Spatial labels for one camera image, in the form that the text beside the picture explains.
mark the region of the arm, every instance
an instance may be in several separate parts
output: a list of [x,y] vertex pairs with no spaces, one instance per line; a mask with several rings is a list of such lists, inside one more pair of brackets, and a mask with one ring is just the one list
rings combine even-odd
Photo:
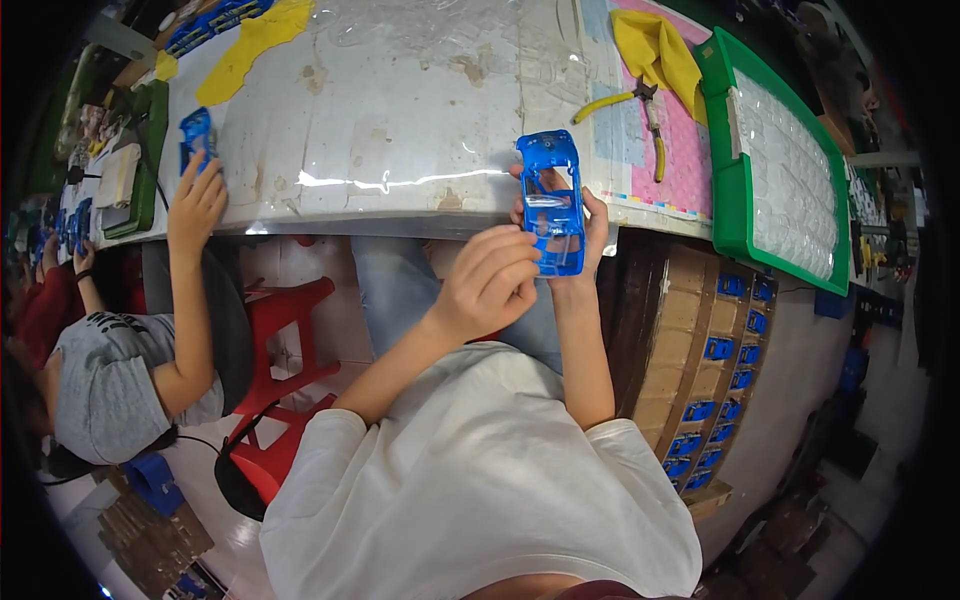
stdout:
[[220,160],[197,177],[203,153],[183,173],[167,217],[170,285],[174,300],[174,360],[151,373],[167,417],[180,414],[213,385],[213,341],[200,259],[206,240],[227,203]]
[[332,407],[356,413],[370,426],[440,358],[519,319],[537,300],[536,239],[509,225],[474,235],[457,256],[433,307]]
[[357,377],[331,408],[356,413],[369,427],[387,415],[394,399],[418,375],[458,346],[424,319]]
[[[77,275],[93,268],[96,249],[93,248],[93,243],[90,240],[84,240],[84,248],[86,249],[86,256],[81,256],[81,254],[76,251],[73,252],[73,272]],[[44,263],[46,263],[48,253],[51,252],[43,253]],[[104,307],[103,299],[100,298],[100,292],[97,291],[97,286],[93,282],[93,277],[86,276],[80,281],[77,281],[77,288],[80,290],[80,298],[84,301],[84,312],[87,315],[107,310]]]
[[50,230],[50,237],[48,237],[46,243],[43,244],[43,259],[40,261],[45,276],[47,275],[47,271],[57,268],[57,250],[59,248],[60,244],[57,233]]
[[553,291],[564,362],[566,412],[587,431],[613,418],[613,383],[600,331],[600,306],[591,279]]
[[[520,166],[510,169],[511,175],[518,179],[522,171]],[[540,183],[548,190],[569,189],[564,178],[553,169],[540,171]],[[610,223],[607,205],[585,187],[580,191],[584,206],[590,212],[584,223],[587,238],[584,269],[577,276],[554,277],[549,280],[549,285],[564,364],[566,412],[587,431],[598,423],[613,419],[616,408],[594,282]],[[514,223],[522,225],[523,200],[519,196],[510,216]]]

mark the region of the green tray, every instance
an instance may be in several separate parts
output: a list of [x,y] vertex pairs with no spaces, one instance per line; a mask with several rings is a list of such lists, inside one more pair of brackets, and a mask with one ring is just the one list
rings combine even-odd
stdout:
[[[847,175],[840,149],[804,102],[756,54],[723,29],[694,47],[693,58],[703,73],[707,100],[710,153],[713,160],[713,247],[739,260],[780,269],[807,283],[847,295],[850,277],[850,224],[847,217]],[[833,248],[833,275],[822,279],[793,263],[754,247],[754,186],[750,157],[732,152],[728,98],[736,87],[734,68],[742,71],[783,102],[820,144],[830,167],[836,193],[837,243]]]
[[140,161],[136,165],[136,175],[133,176],[130,218],[124,223],[104,229],[104,237],[108,240],[123,238],[139,231],[149,231],[154,226],[156,174],[159,173],[163,140],[167,134],[168,92],[169,87],[165,82],[154,80],[139,87],[133,94],[130,108],[133,122],[136,123],[143,114],[149,115],[144,123],[132,125],[142,128],[140,137],[146,147],[141,145]]

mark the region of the tools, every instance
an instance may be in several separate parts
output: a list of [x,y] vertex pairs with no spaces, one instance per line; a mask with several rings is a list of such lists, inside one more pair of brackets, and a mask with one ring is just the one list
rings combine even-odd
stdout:
[[666,147],[663,145],[663,138],[660,135],[660,118],[657,116],[657,109],[654,106],[654,94],[657,92],[658,87],[658,84],[654,84],[653,86],[645,84],[643,82],[643,76],[641,75],[636,78],[636,88],[634,91],[623,92],[622,94],[615,94],[594,100],[578,110],[577,113],[573,115],[572,122],[574,125],[577,125],[598,108],[608,107],[634,98],[642,100],[643,107],[647,112],[647,129],[649,129],[653,135],[654,148],[657,152],[657,168],[654,171],[654,181],[660,183],[663,181],[663,169],[666,165]]

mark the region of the white t-shirt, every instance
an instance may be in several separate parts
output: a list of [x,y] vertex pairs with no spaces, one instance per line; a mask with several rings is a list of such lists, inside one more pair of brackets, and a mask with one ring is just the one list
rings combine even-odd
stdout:
[[584,432],[563,380],[498,342],[424,372],[369,430],[310,421],[260,543],[281,600],[448,600],[562,573],[689,596],[693,520],[631,420]]

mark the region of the red plastic stool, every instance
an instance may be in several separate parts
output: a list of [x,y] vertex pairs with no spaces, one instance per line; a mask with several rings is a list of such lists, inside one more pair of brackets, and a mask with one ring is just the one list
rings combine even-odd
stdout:
[[[313,323],[310,320],[313,307],[332,294],[334,289],[333,281],[321,277],[293,288],[273,288],[270,296],[247,302],[247,317],[253,334],[253,382],[247,397],[233,411],[234,414],[259,414],[282,397],[340,371],[339,362],[317,365]],[[278,380],[270,374],[267,340],[290,323],[296,323],[300,331],[303,370],[287,379]]]
[[[306,424],[324,408],[329,408],[333,401],[337,399],[333,394],[327,394],[324,399],[317,402],[313,408],[305,413],[297,413],[279,406],[271,406],[264,412],[264,417],[276,419],[290,426],[280,434],[275,442],[267,448],[261,449],[257,439],[256,431],[251,429],[247,434],[249,444],[242,442],[233,447],[230,452],[230,459],[240,468],[247,480],[256,488],[257,494],[264,504],[270,504],[276,493],[279,492],[283,480],[287,478],[290,472],[290,466],[294,463],[294,457],[297,455],[297,449],[300,447],[300,438],[303,436],[303,430]],[[243,431],[256,415],[246,415],[237,424],[231,440],[238,432]]]

